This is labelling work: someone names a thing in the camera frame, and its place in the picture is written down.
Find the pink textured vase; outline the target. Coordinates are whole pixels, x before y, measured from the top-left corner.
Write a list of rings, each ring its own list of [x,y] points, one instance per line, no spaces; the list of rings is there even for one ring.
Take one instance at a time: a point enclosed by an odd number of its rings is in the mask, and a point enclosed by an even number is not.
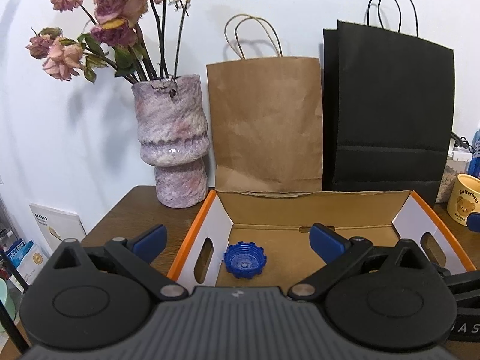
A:
[[[200,76],[137,82],[132,92],[140,157],[154,167],[159,202],[170,208],[202,202],[210,140]]]

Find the blue toothed cap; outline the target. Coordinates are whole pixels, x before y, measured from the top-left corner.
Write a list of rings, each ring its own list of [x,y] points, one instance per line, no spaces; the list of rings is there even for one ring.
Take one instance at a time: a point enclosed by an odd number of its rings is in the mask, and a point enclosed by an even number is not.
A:
[[[266,263],[264,249],[254,242],[230,244],[224,252],[225,269],[237,279],[252,279],[260,275]]]

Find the black paper bag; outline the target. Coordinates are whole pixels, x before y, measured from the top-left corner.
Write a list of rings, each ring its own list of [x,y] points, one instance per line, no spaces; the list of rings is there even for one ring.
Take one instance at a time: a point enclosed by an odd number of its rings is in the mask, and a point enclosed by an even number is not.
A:
[[[433,205],[454,119],[452,49],[370,24],[323,36],[323,189],[411,190]]]

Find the clear food storage container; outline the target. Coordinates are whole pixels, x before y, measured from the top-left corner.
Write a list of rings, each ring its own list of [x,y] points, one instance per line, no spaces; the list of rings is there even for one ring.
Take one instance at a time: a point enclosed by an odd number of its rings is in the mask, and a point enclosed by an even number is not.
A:
[[[454,187],[456,177],[467,172],[473,157],[473,147],[464,136],[451,133],[448,158],[436,197],[436,203],[446,203]]]

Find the blue soda can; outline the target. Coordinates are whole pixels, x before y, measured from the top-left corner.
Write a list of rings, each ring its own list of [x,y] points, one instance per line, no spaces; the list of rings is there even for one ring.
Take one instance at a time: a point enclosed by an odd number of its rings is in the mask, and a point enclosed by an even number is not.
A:
[[[476,131],[473,139],[473,157],[469,163],[468,174],[480,178],[480,130]]]

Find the brown paper bag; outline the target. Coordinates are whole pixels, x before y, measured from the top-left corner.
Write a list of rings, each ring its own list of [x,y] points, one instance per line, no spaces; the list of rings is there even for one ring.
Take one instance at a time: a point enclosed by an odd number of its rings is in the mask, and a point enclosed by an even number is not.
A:
[[[244,194],[307,194],[322,189],[323,113],[318,58],[288,57],[266,19],[253,20],[276,52],[207,66],[215,186]]]

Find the dried pink rose bouquet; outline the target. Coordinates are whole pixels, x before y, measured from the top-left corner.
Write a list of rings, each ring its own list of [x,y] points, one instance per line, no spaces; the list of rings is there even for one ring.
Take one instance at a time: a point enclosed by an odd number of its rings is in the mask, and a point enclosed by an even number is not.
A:
[[[116,77],[134,85],[151,80],[177,80],[178,68],[166,61],[166,15],[174,7],[188,15],[191,0],[93,0],[87,11],[91,29],[72,39],[60,28],[43,28],[26,46],[29,54],[42,62],[50,77],[70,81],[83,76],[94,83],[97,70],[112,68]],[[153,13],[159,41],[160,61],[153,63],[147,50],[140,19]]]

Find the yellow bear mug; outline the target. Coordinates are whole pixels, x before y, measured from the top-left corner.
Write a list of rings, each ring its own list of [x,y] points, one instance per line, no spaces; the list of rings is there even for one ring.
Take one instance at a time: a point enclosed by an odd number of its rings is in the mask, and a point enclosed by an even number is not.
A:
[[[447,212],[452,219],[466,227],[468,216],[473,212],[479,213],[479,198],[479,179],[459,174],[448,200]]]

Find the red pumpkin cardboard box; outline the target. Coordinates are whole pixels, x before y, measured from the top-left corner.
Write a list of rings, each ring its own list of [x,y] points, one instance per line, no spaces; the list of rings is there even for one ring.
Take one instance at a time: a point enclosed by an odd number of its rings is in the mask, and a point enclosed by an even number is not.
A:
[[[168,278],[188,291],[203,286],[280,287],[295,285],[344,254],[361,237],[376,246],[409,239],[452,274],[474,270],[461,244],[415,192],[321,192],[261,197],[210,191],[187,232]],[[227,272],[230,245],[253,243],[266,264],[251,279]]]

